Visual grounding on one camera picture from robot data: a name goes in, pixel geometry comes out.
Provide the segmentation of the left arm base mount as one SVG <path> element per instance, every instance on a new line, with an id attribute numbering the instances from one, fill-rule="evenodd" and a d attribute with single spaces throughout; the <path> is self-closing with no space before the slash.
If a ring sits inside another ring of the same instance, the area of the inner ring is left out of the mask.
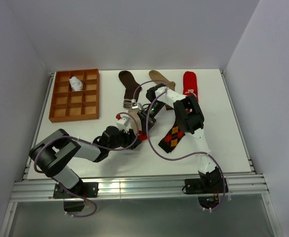
<path id="1" fill-rule="evenodd" d="M 83 182 L 79 181 L 73 188 L 66 189 L 61 184 L 56 184 L 53 192 L 53 199 L 63 200 L 63 209 L 67 214 L 74 217 L 86 217 L 94 214 L 97 211 L 97 205 L 90 198 L 98 196 L 98 182 Z M 92 204 L 94 210 L 90 214 L 79 214 L 87 206 Z"/>

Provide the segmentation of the white sock with black stripes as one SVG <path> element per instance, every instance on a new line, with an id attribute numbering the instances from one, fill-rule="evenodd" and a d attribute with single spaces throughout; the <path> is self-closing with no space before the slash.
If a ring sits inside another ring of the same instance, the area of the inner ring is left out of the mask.
<path id="1" fill-rule="evenodd" d="M 77 77 L 71 77 L 69 79 L 69 83 L 72 91 L 82 91 L 83 90 L 83 82 L 79 80 Z"/>

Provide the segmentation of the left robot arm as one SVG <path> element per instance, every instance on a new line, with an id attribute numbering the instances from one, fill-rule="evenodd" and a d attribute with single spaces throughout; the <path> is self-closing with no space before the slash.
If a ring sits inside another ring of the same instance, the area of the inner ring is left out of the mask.
<path id="1" fill-rule="evenodd" d="M 124 131 L 108 126 L 92 143 L 58 129 L 36 144 L 29 157 L 34 161 L 34 168 L 61 183 L 69 196 L 77 197 L 83 188 L 81 178 L 68 166 L 73 157 L 101 162 L 108 157 L 109 151 L 133 150 L 140 144 L 141 140 L 132 129 Z"/>

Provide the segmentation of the beige and red reindeer sock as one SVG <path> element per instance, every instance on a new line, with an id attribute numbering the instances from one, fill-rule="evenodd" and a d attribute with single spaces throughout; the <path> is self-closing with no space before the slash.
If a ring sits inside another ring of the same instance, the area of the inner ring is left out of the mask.
<path id="1" fill-rule="evenodd" d="M 140 119 L 140 117 L 137 114 L 139 111 L 140 111 L 139 108 L 137 108 L 137 109 L 128 109 L 128 113 L 135 119 L 135 120 L 133 120 L 131 118 L 130 126 L 133 129 L 134 134 L 137 135 L 138 132 L 140 132 L 140 134 L 138 135 L 138 138 L 141 141 L 145 141 L 145 140 L 147 140 L 147 135 L 143 134 L 141 119 Z"/>

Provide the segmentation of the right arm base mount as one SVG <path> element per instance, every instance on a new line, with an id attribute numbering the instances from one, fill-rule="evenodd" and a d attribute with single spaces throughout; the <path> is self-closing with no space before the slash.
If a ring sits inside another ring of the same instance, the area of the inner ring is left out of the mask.
<path id="1" fill-rule="evenodd" d="M 220 195 L 229 192 L 226 179 L 223 181 L 222 178 L 217 182 L 210 180 L 208 183 L 206 182 L 206 178 L 185 179 L 184 183 L 182 188 L 183 194 L 197 195 L 199 205 L 209 211 L 219 205 Z"/>

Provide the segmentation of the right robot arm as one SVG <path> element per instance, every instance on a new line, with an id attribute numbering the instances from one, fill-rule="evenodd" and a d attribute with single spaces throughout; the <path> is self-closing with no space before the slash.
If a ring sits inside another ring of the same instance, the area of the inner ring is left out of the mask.
<path id="1" fill-rule="evenodd" d="M 158 84 L 147 90 L 146 98 L 151 102 L 147 109 L 141 109 L 137 114 L 142 124 L 142 134 L 148 136 L 149 130 L 156 123 L 155 116 L 162 107 L 168 105 L 174 109 L 175 128 L 171 130 L 166 144 L 174 145 L 180 135 L 190 136 L 197 151 L 194 155 L 203 155 L 198 159 L 199 185 L 197 190 L 212 192 L 220 182 L 224 181 L 222 170 L 211 156 L 205 134 L 203 112 L 194 95 L 183 95 L 169 89 L 165 84 Z"/>

